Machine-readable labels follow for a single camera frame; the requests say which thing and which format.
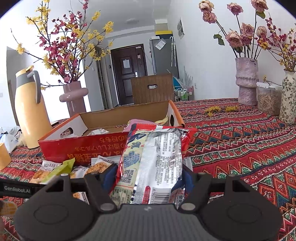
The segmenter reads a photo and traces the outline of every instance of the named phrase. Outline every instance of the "open cardboard box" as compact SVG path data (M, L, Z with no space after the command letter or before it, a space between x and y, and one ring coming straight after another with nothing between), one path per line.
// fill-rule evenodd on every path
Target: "open cardboard box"
M129 120L155 122L166 116L166 126L185 126L177 107L169 100L76 114L38 142L46 160L61 163L75 157L76 165L88 165L91 158L98 155L108 157L122 154L128 135L128 132L122 131ZM88 136L96 129L105 129L109 133ZM67 130L79 137L61 139L61 134Z

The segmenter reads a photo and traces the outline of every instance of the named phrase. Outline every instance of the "white bag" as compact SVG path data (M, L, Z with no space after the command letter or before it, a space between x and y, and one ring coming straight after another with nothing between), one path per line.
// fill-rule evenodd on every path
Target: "white bag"
M0 143L4 143L8 153L11 153L17 146L18 140L10 134L1 134Z

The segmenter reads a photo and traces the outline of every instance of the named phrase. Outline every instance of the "doorway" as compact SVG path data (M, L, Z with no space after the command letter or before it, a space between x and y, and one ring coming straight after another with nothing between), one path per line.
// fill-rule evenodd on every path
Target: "doorway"
M131 78L147 75L144 45L113 49L111 57L120 105L133 104Z

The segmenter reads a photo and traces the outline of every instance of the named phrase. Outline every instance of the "qr code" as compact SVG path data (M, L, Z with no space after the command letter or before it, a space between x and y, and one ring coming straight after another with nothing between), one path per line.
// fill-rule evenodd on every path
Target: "qr code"
M125 170L120 181L123 183L131 183L131 179L133 177L134 170Z

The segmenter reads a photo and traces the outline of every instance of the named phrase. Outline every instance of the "yellow thermos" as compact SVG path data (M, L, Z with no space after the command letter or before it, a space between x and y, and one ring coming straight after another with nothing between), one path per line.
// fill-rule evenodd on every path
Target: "yellow thermos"
M43 96L39 74L34 66L16 73L15 112L29 149L39 146L38 140L52 130Z

